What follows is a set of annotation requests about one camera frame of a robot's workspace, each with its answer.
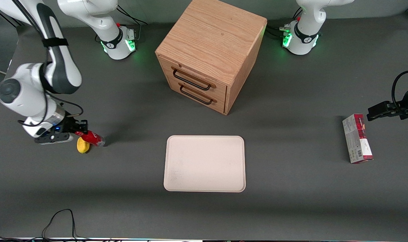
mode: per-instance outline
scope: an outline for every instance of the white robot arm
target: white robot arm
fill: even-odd
[[[77,128],[70,114],[49,95],[49,92],[72,94],[82,81],[56,16],[42,0],[0,0],[0,10],[34,26],[52,59],[49,64],[46,61],[20,65],[11,78],[0,83],[0,102],[27,117],[20,123],[34,138],[66,121]],[[69,141],[69,138],[65,136],[60,141]]]
[[[280,30],[285,31],[283,47],[296,55],[305,55],[316,46],[318,33],[326,20],[323,9],[328,6],[342,6],[354,0],[296,0],[303,9],[299,21],[285,24]]]
[[[118,0],[58,0],[58,5],[66,15],[89,25],[101,39],[104,51],[112,59],[124,59],[135,51],[134,30],[117,26],[108,15],[116,10]]]

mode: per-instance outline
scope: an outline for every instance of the red and white box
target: red and white box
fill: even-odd
[[[343,120],[344,133],[349,149],[350,163],[359,164],[373,160],[371,148],[365,135],[363,114],[354,114]]]

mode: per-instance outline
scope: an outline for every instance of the wood grain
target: wood grain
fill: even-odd
[[[266,22],[218,0],[193,0],[156,53],[231,86]]]
[[[256,40],[255,40],[255,43],[253,44],[253,48],[250,50],[244,64],[242,65],[240,71],[237,73],[235,77],[235,81],[232,84],[232,87],[228,89],[227,91],[226,106],[225,106],[226,114],[229,113],[230,109],[232,108],[232,105],[235,99],[237,98],[242,86],[245,83],[245,80],[248,78],[248,75],[250,74],[256,62],[256,58],[258,56],[259,49],[261,47],[262,38],[264,37],[265,27],[266,26],[262,26],[261,34],[256,36]]]
[[[255,64],[266,24],[265,18],[218,0],[193,0],[155,51],[171,89],[185,95],[183,85],[192,95],[215,100],[208,107],[227,115]],[[174,69],[210,89],[179,80]]]
[[[159,63],[161,64],[162,70],[164,71],[165,77],[168,80],[168,83],[170,84],[170,88],[173,89],[173,84],[176,84],[178,82],[184,84],[190,89],[196,90],[198,92],[204,93],[206,96],[217,99],[218,101],[225,103],[225,98],[226,98],[226,86],[223,84],[215,83],[213,81],[198,81],[201,78],[196,75],[191,75],[187,72],[184,72],[179,66],[177,66],[175,63],[172,63],[171,61],[165,60],[162,57],[159,57]],[[177,78],[174,77],[173,75],[173,69],[179,70],[177,73],[178,76],[185,78],[195,84],[199,84],[200,86],[207,86],[208,84],[211,85],[210,89],[207,91],[200,90],[196,87],[191,86],[190,84],[187,84],[184,81],[181,81]]]

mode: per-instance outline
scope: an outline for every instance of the gray table surface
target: gray table surface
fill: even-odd
[[[170,90],[154,51],[171,26],[143,26],[138,52],[121,61],[91,28],[63,30],[84,80],[61,97],[84,107],[108,147],[36,145],[0,104],[0,235],[38,236],[71,208],[87,237],[408,241],[408,120],[367,122],[375,160],[359,165],[348,162],[341,123],[389,100],[408,70],[408,14],[327,20],[305,56],[264,37],[228,116]],[[22,29],[8,75],[43,60],[35,32]],[[407,89],[405,76],[398,95]],[[245,191],[166,191],[171,135],[242,136]],[[52,226],[49,236],[70,236],[68,214]]]

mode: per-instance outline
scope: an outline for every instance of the drawer handle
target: drawer handle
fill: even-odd
[[[190,93],[187,93],[187,92],[183,91],[183,88],[184,88],[184,86],[182,85],[182,86],[180,87],[180,92],[183,93],[183,94],[185,94],[185,95],[187,95],[187,96],[189,96],[189,97],[191,97],[191,98],[193,98],[193,99],[195,99],[196,101],[199,101],[199,102],[201,102],[201,103],[203,103],[203,104],[205,104],[205,105],[210,105],[210,104],[213,102],[213,99],[210,99],[209,102],[206,102],[206,101],[204,101],[204,100],[202,100],[202,99],[200,99],[200,98],[197,98],[197,97],[195,97],[194,95],[191,95]]]
[[[178,75],[176,75],[176,73],[177,73],[177,70],[174,69],[173,75],[174,75],[175,78],[177,78],[177,79],[179,79],[179,80],[182,80],[182,81],[184,81],[185,83],[188,83],[188,84],[190,84],[190,85],[192,85],[192,86],[194,86],[194,87],[196,87],[196,88],[199,88],[199,89],[204,90],[204,91],[208,91],[208,90],[210,89],[210,87],[211,87],[210,84],[208,85],[208,87],[201,87],[201,86],[199,86],[199,85],[197,85],[197,84],[195,84],[195,83],[193,83],[193,82],[191,82],[191,81],[188,81],[188,80],[186,80],[186,79],[184,79],[184,78],[182,78],[182,77],[179,77]]]

